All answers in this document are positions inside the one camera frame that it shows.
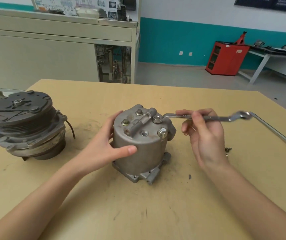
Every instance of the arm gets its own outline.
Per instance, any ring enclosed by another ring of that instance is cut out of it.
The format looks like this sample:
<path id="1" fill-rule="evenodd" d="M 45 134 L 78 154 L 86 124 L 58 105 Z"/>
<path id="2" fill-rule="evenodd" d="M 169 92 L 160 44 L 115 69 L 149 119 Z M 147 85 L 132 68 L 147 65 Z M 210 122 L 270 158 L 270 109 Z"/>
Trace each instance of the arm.
<path id="1" fill-rule="evenodd" d="M 190 136 L 198 164 L 255 239 L 286 239 L 286 212 L 229 164 L 224 152 L 224 130 L 221 123 L 206 123 L 202 117 L 217 114 L 212 109 L 179 110 L 177 114 L 192 115 L 192 121 L 187 120 L 182 124 L 182 132 Z"/>
<path id="2" fill-rule="evenodd" d="M 137 151 L 135 146 L 113 149 L 109 144 L 113 122 L 119 113 L 108 118 L 99 133 L 80 154 L 67 162 L 0 220 L 0 239 L 38 239 L 66 196 L 85 175 Z"/>

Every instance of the gray floor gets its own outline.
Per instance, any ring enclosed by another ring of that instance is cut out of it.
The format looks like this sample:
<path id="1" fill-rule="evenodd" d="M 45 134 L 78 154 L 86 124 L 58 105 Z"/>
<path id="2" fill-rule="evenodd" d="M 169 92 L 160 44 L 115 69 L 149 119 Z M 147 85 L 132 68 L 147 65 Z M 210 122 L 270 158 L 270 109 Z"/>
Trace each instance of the gray floor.
<path id="1" fill-rule="evenodd" d="M 249 80 L 243 76 L 211 75 L 200 67 L 139 63 L 135 83 L 259 91 L 286 109 L 286 79 L 271 71 L 262 72 L 255 83 L 249 85 Z"/>

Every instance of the paper sheet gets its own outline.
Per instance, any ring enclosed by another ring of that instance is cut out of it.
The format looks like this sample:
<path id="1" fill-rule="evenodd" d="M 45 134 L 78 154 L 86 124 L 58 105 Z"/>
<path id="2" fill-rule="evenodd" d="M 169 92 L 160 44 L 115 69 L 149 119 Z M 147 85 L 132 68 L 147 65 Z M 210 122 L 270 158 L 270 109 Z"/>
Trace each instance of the paper sheet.
<path id="1" fill-rule="evenodd" d="M 91 5 L 102 8 L 111 19 L 117 19 L 119 0 L 34 0 L 39 9 L 62 10 L 65 15 L 76 16 L 75 7 Z"/>

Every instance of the teal wall stripe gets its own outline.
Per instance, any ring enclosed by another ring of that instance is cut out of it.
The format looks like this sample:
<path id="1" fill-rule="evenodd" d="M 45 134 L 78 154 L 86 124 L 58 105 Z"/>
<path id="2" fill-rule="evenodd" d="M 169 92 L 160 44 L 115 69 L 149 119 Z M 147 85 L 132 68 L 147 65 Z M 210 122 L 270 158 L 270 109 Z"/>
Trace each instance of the teal wall stripe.
<path id="1" fill-rule="evenodd" d="M 34 10 L 34 7 L 32 5 L 21 5 L 21 4 L 4 3 L 4 2 L 0 2 L 0 8 L 20 10 L 20 11 L 33 11 Z"/>
<path id="2" fill-rule="evenodd" d="M 139 61 L 150 63 L 206 66 L 215 41 L 236 41 L 243 31 L 247 44 L 260 39 L 266 45 L 286 44 L 286 32 L 237 28 L 213 24 L 141 18 Z M 248 54 L 242 68 L 256 69 L 262 58 Z"/>

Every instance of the forearm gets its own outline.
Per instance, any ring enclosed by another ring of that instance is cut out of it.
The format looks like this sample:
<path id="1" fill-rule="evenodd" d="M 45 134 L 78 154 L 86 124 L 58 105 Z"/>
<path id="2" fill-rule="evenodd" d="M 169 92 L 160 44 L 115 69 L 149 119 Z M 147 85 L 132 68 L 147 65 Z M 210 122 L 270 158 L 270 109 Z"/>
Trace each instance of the forearm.
<path id="1" fill-rule="evenodd" d="M 286 212 L 258 191 L 232 166 L 207 174 L 255 239 L 286 239 Z"/>
<path id="2" fill-rule="evenodd" d="M 68 162 L 0 220 L 0 239 L 37 239 L 77 182 L 83 177 Z"/>

